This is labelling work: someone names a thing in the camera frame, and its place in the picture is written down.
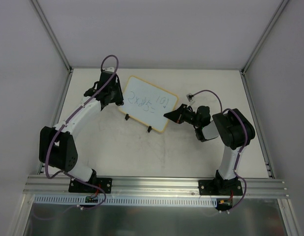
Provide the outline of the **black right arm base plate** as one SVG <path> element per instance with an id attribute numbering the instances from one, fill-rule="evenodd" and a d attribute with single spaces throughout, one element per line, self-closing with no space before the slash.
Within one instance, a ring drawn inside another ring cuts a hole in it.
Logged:
<path id="1" fill-rule="evenodd" d="M 217 196 L 242 196 L 242 184 L 238 179 L 235 180 L 199 180 L 199 194 L 202 195 L 217 195 Z"/>

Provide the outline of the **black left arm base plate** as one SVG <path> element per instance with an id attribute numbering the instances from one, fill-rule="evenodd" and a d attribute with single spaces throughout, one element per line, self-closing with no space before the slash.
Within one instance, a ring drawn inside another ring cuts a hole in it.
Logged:
<path id="1" fill-rule="evenodd" d="M 112 190 L 112 179 L 105 177 L 93 177 L 88 184 L 97 186 L 101 188 L 106 194 L 110 194 Z M 77 180 L 71 180 L 68 188 L 70 193 L 87 193 L 93 194 L 97 191 L 97 188 L 90 187 L 88 185 L 82 184 Z"/>

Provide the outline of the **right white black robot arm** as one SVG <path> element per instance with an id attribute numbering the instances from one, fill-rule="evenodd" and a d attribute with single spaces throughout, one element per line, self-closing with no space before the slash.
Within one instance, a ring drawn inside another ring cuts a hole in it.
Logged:
<path id="1" fill-rule="evenodd" d="M 177 124 L 187 122 L 193 125 L 196 138 L 201 142 L 220 138 L 224 144 L 221 164 L 212 180 L 199 180 L 201 196 L 242 196 L 243 187 L 237 174 L 241 153 L 255 138 L 253 125 L 238 109 L 226 109 L 224 112 L 210 114 L 208 106 L 200 106 L 194 112 L 186 104 L 164 117 Z"/>

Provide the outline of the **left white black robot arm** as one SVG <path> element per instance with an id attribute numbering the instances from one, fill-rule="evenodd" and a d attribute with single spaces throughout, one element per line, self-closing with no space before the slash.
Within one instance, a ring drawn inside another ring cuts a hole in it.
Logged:
<path id="1" fill-rule="evenodd" d="M 96 171 L 78 163 L 75 139 L 83 126 L 109 104 L 123 105 L 120 80 L 116 72 L 101 70 L 99 80 L 88 89 L 75 111 L 53 127 L 40 131 L 39 160 L 45 167 L 54 167 L 71 177 L 87 192 L 100 188 Z"/>

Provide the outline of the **yellow-framed small whiteboard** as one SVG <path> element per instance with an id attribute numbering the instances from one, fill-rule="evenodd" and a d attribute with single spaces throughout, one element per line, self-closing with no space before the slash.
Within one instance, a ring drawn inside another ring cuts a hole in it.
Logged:
<path id="1" fill-rule="evenodd" d="M 179 100 L 177 95 L 136 76 L 129 77 L 123 97 L 119 111 L 159 133 L 168 123 L 164 114 L 173 111 Z"/>

